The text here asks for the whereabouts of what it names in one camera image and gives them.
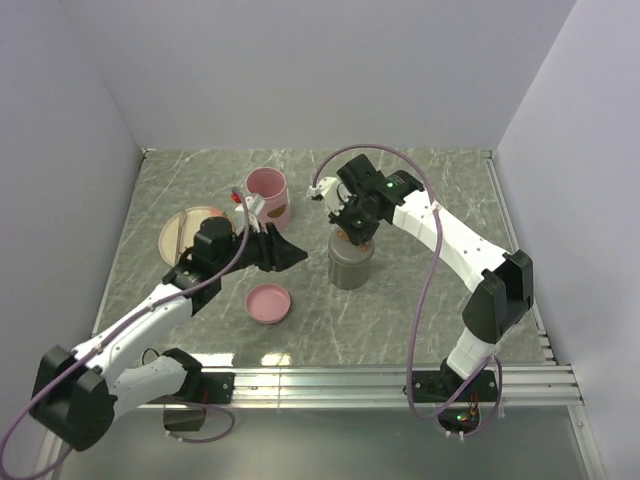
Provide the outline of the grey container lid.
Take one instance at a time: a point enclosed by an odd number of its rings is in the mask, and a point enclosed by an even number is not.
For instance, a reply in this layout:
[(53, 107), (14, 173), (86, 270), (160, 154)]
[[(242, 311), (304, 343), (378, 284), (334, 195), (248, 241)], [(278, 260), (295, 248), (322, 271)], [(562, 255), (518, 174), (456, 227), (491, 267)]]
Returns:
[(375, 252), (375, 244), (371, 241), (356, 246), (351, 243), (342, 230), (337, 229), (329, 237), (328, 252), (329, 256), (341, 265), (358, 266), (372, 259)]

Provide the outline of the grey cylindrical container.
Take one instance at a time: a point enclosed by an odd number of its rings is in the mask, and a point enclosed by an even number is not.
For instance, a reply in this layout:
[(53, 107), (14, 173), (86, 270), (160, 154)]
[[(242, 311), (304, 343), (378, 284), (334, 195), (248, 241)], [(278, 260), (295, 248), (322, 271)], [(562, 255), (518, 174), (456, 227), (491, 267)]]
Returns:
[(372, 259), (358, 266), (345, 266), (334, 261), (328, 252), (328, 277), (330, 283), (341, 290), (355, 290), (360, 288), (369, 278)]

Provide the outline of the pink container lid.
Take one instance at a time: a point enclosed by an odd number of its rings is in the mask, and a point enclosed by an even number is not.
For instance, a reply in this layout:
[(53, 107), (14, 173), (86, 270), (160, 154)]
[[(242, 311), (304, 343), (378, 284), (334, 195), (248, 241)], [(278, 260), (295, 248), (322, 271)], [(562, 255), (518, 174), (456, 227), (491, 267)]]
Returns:
[(291, 296), (281, 285), (262, 284), (247, 294), (245, 307), (249, 316), (257, 323), (275, 324), (289, 313)]

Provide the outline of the pink cylindrical container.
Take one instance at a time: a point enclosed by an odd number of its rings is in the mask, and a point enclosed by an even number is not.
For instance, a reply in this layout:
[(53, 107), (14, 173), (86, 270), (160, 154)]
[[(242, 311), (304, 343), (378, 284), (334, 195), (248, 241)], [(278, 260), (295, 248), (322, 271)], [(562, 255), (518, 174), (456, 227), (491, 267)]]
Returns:
[(246, 188), (251, 195), (264, 199), (264, 207), (258, 215), (261, 224), (273, 223), (279, 230), (290, 224), (288, 184), (280, 170), (262, 167), (252, 171), (246, 179)]

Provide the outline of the metal tongs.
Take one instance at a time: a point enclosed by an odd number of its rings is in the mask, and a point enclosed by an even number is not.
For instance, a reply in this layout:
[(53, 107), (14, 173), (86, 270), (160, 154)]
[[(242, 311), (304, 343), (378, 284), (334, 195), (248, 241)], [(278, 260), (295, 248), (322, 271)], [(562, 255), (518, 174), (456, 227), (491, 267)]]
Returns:
[(187, 223), (187, 219), (188, 219), (188, 213), (185, 209), (182, 209), (178, 214), (174, 264), (179, 263), (179, 259), (182, 254), (182, 244), (183, 244), (184, 230)]

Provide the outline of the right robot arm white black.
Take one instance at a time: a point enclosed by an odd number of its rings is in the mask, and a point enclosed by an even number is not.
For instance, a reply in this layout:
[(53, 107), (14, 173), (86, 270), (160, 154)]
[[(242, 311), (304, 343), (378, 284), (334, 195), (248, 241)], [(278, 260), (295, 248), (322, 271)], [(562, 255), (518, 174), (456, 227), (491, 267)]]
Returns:
[(440, 205), (419, 169), (390, 175), (361, 154), (336, 176), (313, 178), (314, 200), (325, 203), (329, 220), (360, 246), (373, 239), (381, 222), (408, 233), (446, 264), (471, 296), (462, 314), (464, 329), (440, 367), (444, 393), (466, 398), (477, 385), (497, 344), (534, 304), (532, 259), (484, 239)]

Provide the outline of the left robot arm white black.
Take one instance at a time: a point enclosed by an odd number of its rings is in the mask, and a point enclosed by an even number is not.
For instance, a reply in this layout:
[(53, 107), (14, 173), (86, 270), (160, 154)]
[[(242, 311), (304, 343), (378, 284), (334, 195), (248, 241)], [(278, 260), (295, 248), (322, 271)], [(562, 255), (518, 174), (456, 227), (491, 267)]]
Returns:
[(282, 272), (307, 257), (272, 223), (236, 233), (224, 217), (204, 220), (192, 246), (133, 311), (72, 351), (54, 347), (43, 356), (32, 418), (85, 451), (141, 405), (163, 397), (202, 399), (202, 365), (185, 351), (169, 349), (142, 367), (133, 361), (205, 307), (221, 291), (224, 275), (249, 267)]

